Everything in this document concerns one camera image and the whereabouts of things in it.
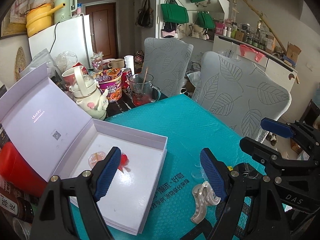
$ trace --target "picture frame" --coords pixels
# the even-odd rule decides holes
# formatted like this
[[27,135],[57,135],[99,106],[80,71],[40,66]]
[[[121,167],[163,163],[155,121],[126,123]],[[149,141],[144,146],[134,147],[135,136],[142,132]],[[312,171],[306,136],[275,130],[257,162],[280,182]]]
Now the picture frame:
[[0,39],[27,34],[26,15],[30,0],[15,0],[1,23]]

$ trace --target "yellow electric pot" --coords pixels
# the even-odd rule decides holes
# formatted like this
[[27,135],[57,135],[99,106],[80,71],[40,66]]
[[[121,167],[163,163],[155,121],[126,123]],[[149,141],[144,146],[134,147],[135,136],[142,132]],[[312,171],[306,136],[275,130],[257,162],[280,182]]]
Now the yellow electric pot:
[[32,35],[38,33],[39,31],[42,31],[52,24],[52,18],[51,15],[56,12],[57,10],[65,7],[65,3],[61,3],[55,8],[51,9],[51,4],[46,3],[41,5],[38,8],[32,9],[27,14],[27,33],[28,37],[31,37]]

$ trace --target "brown door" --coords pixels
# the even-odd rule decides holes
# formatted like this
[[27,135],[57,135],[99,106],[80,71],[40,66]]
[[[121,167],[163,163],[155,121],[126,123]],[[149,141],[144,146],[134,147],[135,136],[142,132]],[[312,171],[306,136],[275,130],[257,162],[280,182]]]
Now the brown door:
[[103,52],[103,59],[118,58],[116,35],[116,4],[105,3],[85,8],[90,15],[93,51]]

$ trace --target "refrigerator door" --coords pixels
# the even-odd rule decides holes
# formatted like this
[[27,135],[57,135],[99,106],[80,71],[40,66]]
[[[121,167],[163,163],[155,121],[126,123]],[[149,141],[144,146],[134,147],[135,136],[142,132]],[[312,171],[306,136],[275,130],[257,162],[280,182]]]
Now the refrigerator door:
[[93,56],[89,15],[76,17],[53,25],[29,38],[32,58],[47,48],[54,59],[68,50],[74,52],[78,62],[86,68],[92,68],[90,57]]

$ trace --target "pink mug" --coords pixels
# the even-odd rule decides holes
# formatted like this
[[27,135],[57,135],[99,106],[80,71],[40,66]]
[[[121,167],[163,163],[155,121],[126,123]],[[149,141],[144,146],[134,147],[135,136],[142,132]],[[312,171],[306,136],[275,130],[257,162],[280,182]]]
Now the pink mug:
[[[81,69],[81,73],[87,74],[87,69],[84,66],[80,67]],[[64,81],[66,82],[66,87],[70,87],[73,85],[73,82],[76,80],[75,78],[75,69],[72,67],[68,70],[66,70],[65,72],[63,72],[62,77],[64,79]]]

